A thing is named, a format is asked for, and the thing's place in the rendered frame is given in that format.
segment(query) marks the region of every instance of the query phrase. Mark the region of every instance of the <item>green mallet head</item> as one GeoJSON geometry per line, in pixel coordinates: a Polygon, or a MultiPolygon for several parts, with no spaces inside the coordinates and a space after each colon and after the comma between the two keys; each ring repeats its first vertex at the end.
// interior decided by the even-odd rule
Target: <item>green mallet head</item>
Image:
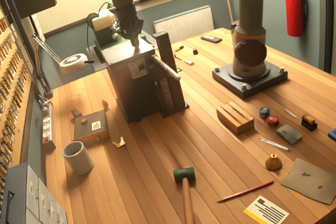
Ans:
{"type": "Polygon", "coordinates": [[[182,182],[183,178],[187,178],[188,180],[194,180],[196,179],[195,170],[193,167],[175,170],[174,178],[176,183],[182,182]]]}

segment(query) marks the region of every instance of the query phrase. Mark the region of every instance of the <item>machine handle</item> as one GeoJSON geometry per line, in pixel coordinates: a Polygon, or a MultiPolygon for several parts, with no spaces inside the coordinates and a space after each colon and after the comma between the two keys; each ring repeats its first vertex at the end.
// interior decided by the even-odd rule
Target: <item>machine handle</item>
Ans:
{"type": "Polygon", "coordinates": [[[188,178],[182,179],[185,224],[195,224],[188,178]]]}
{"type": "Polygon", "coordinates": [[[154,61],[159,64],[159,66],[161,68],[163,68],[164,70],[166,70],[167,73],[169,73],[169,75],[171,77],[173,77],[176,81],[180,81],[181,76],[179,76],[173,69],[171,69],[166,63],[164,63],[161,59],[159,59],[156,55],[153,56],[154,61]]]}
{"type": "Polygon", "coordinates": [[[9,201],[11,199],[11,194],[13,196],[15,195],[14,193],[12,193],[11,191],[8,190],[7,205],[6,205],[6,218],[5,218],[6,224],[9,224],[9,222],[8,222],[8,213],[9,213],[9,201]]]}

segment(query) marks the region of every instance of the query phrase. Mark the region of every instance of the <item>white radiator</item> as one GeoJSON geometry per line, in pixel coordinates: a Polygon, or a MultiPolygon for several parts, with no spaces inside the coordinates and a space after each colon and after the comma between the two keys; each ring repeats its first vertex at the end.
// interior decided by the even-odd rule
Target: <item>white radiator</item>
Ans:
{"type": "Polygon", "coordinates": [[[170,43],[176,43],[214,30],[210,6],[203,6],[153,22],[156,33],[165,31],[170,43]]]}

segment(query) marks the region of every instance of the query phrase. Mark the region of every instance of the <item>wooden tabletop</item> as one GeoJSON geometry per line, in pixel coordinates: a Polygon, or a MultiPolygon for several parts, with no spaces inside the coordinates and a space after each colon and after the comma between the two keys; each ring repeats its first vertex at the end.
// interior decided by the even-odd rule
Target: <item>wooden tabletop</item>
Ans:
{"type": "Polygon", "coordinates": [[[194,167],[190,182],[196,224],[256,223],[243,211],[259,195],[289,212],[284,224],[322,223],[334,214],[336,200],[326,205],[280,184],[296,158],[336,173],[336,142],[328,133],[336,128],[336,77],[268,47],[267,61],[283,66],[288,80],[250,98],[241,100],[212,77],[216,66],[232,63],[230,32],[217,29],[206,33],[222,38],[219,44],[201,40],[202,35],[178,42],[173,48],[182,71],[181,85],[189,109],[165,119],[159,112],[141,122],[127,123],[117,103],[106,70],[54,90],[56,150],[46,155],[47,187],[68,214],[69,223],[181,224],[184,222],[182,184],[174,181],[175,169],[194,167]],[[197,48],[198,55],[193,55],[197,48]],[[185,59],[195,62],[189,66],[185,59]],[[80,98],[71,101],[72,93],[80,98]],[[111,140],[86,146],[93,159],[92,171],[76,176],[62,156],[74,138],[71,110],[83,115],[111,106],[106,114],[111,140]],[[217,117],[216,108],[234,101],[255,119],[255,128],[234,135],[217,117]],[[267,106],[303,134],[290,147],[259,117],[267,106]],[[285,112],[288,109],[297,117],[285,112]],[[301,126],[308,113],[318,128],[301,126]],[[126,149],[111,142],[126,142],[126,149]],[[291,148],[290,152],[266,144],[260,137],[291,148]],[[282,168],[270,172],[265,161],[276,153],[282,168]],[[219,199],[274,180],[274,184],[224,203],[219,199]]]}

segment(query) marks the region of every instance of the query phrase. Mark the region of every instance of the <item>mallet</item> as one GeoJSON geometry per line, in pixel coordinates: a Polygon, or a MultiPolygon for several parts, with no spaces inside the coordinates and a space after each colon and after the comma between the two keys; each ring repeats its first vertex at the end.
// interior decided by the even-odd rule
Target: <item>mallet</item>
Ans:
{"type": "Polygon", "coordinates": [[[191,203],[190,197],[190,188],[189,188],[189,180],[196,179],[195,171],[193,167],[175,170],[174,171],[175,182],[182,182],[183,186],[183,204],[184,204],[184,219],[185,224],[194,224],[194,213],[193,213],[193,205],[191,203]]]}

